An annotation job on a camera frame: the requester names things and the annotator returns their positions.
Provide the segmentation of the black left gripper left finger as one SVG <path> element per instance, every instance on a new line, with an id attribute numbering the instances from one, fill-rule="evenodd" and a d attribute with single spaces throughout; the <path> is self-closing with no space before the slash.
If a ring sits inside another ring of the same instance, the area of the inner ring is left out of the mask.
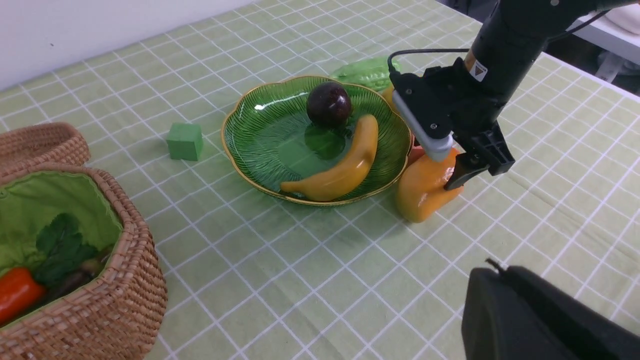
<path id="1" fill-rule="evenodd" d="M 474 268 L 467 284 L 461 334 L 467 360 L 576 358 L 508 283 L 506 270 Z"/>

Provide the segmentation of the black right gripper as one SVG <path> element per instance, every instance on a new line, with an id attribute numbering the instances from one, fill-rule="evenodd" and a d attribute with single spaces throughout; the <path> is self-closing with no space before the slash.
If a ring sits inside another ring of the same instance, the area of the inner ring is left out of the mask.
<path id="1" fill-rule="evenodd" d="M 454 170 L 444 190 L 459 189 L 484 172 L 492 176 L 507 173 L 515 158 L 498 124 L 505 103 L 482 91 L 461 58 L 450 66 L 427 68 L 423 76 L 448 107 L 452 139 L 463 150 L 455 156 Z"/>

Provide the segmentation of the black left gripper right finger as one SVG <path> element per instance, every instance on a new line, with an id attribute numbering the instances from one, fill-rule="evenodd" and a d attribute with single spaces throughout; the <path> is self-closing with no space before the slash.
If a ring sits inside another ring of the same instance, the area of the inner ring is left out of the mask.
<path id="1" fill-rule="evenodd" d="M 523 266 L 505 270 L 505 281 L 535 316 L 579 360 L 637 360 L 639 337 L 610 321 Z"/>

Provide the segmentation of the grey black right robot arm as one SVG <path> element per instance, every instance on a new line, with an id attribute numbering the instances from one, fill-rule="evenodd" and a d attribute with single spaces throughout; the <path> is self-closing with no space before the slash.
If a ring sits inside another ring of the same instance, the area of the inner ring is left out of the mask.
<path id="1" fill-rule="evenodd" d="M 423 73 L 423 129 L 450 130 L 464 149 L 444 189 L 480 173 L 506 173 L 515 159 L 498 117 L 547 44 L 580 17 L 630 5 L 629 0 L 499 0 L 464 58 Z"/>

